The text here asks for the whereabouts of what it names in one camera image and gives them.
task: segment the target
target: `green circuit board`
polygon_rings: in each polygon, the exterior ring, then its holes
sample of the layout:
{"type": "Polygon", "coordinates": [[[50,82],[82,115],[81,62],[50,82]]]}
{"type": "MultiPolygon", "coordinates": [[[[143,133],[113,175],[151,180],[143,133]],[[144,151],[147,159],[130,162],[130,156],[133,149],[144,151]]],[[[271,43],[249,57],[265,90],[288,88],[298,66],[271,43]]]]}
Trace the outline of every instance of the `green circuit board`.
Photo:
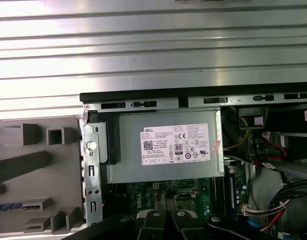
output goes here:
{"type": "Polygon", "coordinates": [[[247,187],[246,164],[240,162],[234,175],[237,200],[240,204],[248,203],[249,193],[247,187]]]}
{"type": "Polygon", "coordinates": [[[209,178],[171,181],[128,183],[131,200],[131,215],[146,209],[155,209],[155,193],[173,189],[178,209],[197,213],[201,219],[212,214],[212,191],[209,178]]]}

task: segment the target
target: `rectangular slot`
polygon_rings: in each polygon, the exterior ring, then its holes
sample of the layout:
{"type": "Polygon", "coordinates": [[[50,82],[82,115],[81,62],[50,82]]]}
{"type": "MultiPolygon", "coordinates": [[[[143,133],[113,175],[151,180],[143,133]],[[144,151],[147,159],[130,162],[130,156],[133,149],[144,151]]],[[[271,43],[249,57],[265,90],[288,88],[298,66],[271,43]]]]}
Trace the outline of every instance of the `rectangular slot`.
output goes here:
{"type": "Polygon", "coordinates": [[[63,143],[63,131],[61,129],[48,131],[48,145],[56,145],[63,143]]]}
{"type": "Polygon", "coordinates": [[[96,212],[97,212],[97,204],[96,204],[95,201],[92,201],[92,202],[90,203],[90,212],[91,212],[91,213],[96,213],[96,212]]]}
{"type": "Polygon", "coordinates": [[[269,102],[269,101],[274,101],[275,100],[275,96],[274,95],[265,95],[265,96],[258,95],[258,96],[254,96],[252,99],[254,101],[263,101],[263,100],[265,100],[266,102],[269,102]]]}
{"type": "Polygon", "coordinates": [[[95,176],[95,166],[90,165],[89,166],[89,177],[94,177],[95,176]]]}
{"type": "Polygon", "coordinates": [[[145,108],[154,108],[157,107],[157,101],[144,101],[143,103],[141,103],[140,101],[134,101],[131,106],[133,108],[139,108],[141,106],[145,107],[145,108]]]}
{"type": "Polygon", "coordinates": [[[44,230],[41,226],[30,226],[24,230],[24,232],[27,232],[27,233],[37,233],[37,232],[43,232],[43,231],[44,230]]]}
{"type": "Polygon", "coordinates": [[[178,97],[178,105],[179,105],[180,109],[187,109],[187,108],[189,108],[188,97],[187,96],[178,97]]]}
{"type": "Polygon", "coordinates": [[[226,104],[228,103],[227,97],[208,97],[203,99],[204,104],[226,104]]]}
{"type": "Polygon", "coordinates": [[[154,108],[154,107],[157,107],[157,101],[145,101],[143,103],[143,106],[145,108],[154,108]]]}
{"type": "Polygon", "coordinates": [[[307,93],[288,93],[283,95],[283,99],[292,100],[292,99],[306,99],[307,93]]]}
{"type": "Polygon", "coordinates": [[[126,108],[125,102],[111,102],[111,103],[102,103],[101,109],[124,109],[126,108]]]}

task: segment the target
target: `yellow wire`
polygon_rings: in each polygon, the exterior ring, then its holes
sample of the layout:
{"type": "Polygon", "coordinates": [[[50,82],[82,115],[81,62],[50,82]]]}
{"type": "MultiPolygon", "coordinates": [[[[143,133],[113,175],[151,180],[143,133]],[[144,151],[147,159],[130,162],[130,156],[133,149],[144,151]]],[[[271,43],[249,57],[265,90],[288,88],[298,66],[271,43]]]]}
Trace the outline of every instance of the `yellow wire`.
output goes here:
{"type": "MultiPolygon", "coordinates": [[[[247,123],[247,121],[244,117],[241,118],[241,121],[243,122],[243,124],[246,127],[248,126],[248,123],[247,123]]],[[[247,130],[247,131],[245,131],[245,134],[244,134],[243,138],[241,139],[241,141],[237,142],[236,144],[234,144],[232,146],[226,146],[223,149],[227,150],[227,149],[233,149],[233,148],[239,147],[240,145],[244,144],[244,142],[248,139],[248,136],[249,136],[249,131],[247,130]]]]}

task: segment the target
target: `aluminum surface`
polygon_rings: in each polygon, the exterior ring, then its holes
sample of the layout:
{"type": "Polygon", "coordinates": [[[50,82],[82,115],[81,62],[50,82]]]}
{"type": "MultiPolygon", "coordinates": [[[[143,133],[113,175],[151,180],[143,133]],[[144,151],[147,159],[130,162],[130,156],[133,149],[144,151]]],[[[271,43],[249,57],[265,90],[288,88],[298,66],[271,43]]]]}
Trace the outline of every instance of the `aluminum surface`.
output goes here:
{"type": "Polygon", "coordinates": [[[86,92],[294,82],[307,0],[0,1],[0,119],[81,115],[86,92]]]}
{"type": "Polygon", "coordinates": [[[82,123],[83,179],[87,226],[103,220],[100,162],[107,160],[106,124],[82,123]]]}

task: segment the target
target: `ridged metal sheet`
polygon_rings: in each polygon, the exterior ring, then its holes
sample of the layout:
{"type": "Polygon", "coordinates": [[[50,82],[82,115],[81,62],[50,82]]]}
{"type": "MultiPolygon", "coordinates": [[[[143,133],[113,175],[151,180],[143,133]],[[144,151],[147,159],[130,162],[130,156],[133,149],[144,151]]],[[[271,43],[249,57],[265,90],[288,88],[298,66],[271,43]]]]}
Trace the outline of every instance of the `ridged metal sheet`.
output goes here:
{"type": "Polygon", "coordinates": [[[85,92],[294,82],[307,0],[0,1],[0,119],[76,115],[85,92]]]}

